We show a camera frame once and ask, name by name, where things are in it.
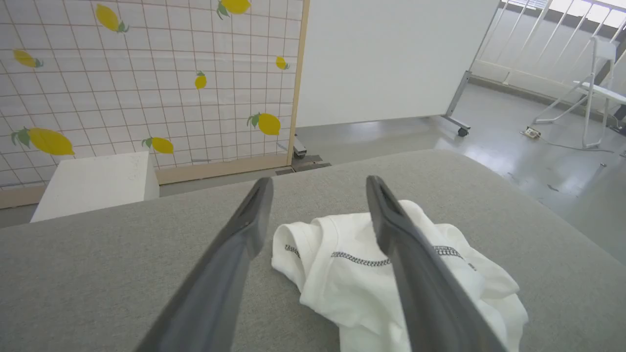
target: lemon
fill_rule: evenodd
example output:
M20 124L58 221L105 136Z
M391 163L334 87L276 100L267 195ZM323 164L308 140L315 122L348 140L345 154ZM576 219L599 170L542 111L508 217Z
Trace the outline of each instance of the lemon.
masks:
M276 116L259 112L256 115L252 115L248 117L248 121L246 125L251 123L252 126L256 127L259 125L259 130L266 135L277 136L280 131L280 121Z
M278 66L278 68L280 68L281 70L286 70L289 68L289 64L286 63L285 59L280 56L276 56L276 66Z
M165 138L160 137L150 137L141 141L141 145L146 143L146 146L150 148L151 146L155 147L155 150L159 153L163 154L173 154L174 146L170 141Z
M207 85L207 77L204 75L204 73L202 71L198 71L198 73L196 73L196 89L202 89Z
M15 60L18 61L18 63L21 63L24 66L33 68L43 66L43 61L40 61L39 59L33 59L30 54L23 50L13 50L13 57L15 58Z
M52 155L74 155L72 143L62 134L56 131L47 130L45 128L33 127L28 129L24 127L20 131L11 134L11 141L15 143L15 139L27 147L30 142L40 151Z
M96 6L96 17L104 27L117 33L126 33L130 28L130 26L124 25L124 21L120 23L117 19L117 15L113 12L113 10L104 5L98 4Z
M226 17L230 17L228 13L242 14L250 8L250 1L248 0L221 0L217 4L217 16L220 19L222 14Z

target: whiteboard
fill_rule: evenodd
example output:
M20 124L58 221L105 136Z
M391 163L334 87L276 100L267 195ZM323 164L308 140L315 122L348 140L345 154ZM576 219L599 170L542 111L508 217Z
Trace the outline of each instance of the whiteboard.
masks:
M297 127L445 114L499 1L311 1Z

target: white block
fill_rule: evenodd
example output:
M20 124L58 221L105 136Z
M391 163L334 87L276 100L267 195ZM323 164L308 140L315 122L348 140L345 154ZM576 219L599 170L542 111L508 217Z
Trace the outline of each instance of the white block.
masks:
M63 160L31 222L159 198L148 152Z

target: gray floor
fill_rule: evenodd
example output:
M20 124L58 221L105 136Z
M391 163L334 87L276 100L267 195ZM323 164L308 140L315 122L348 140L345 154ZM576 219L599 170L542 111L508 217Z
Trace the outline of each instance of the gray floor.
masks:
M454 113L472 126L467 137L458 137L454 125L437 117L298 128L297 134L309 155L320 155L332 164L411 150L455 150L508 179L626 264L626 158L619 156L626 149L626 137L607 129L602 147L615 153L603 153L554 147L520 135L544 107L468 85ZM538 129L551 142L579 147L582 118L565 116ZM600 124L592 122L591 131L599 132ZM263 170L164 185L161 193L166 196L273 175L275 170ZM33 212L34 206L0 210L0 224L28 222Z

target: power outlet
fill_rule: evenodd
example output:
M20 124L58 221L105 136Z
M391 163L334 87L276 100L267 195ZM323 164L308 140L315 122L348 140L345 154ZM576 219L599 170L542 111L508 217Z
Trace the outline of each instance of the power outlet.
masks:
M526 130L522 132L521 134L531 139L537 139L541 137L541 132L539 132L538 130L535 130L534 128L530 126L527 126Z

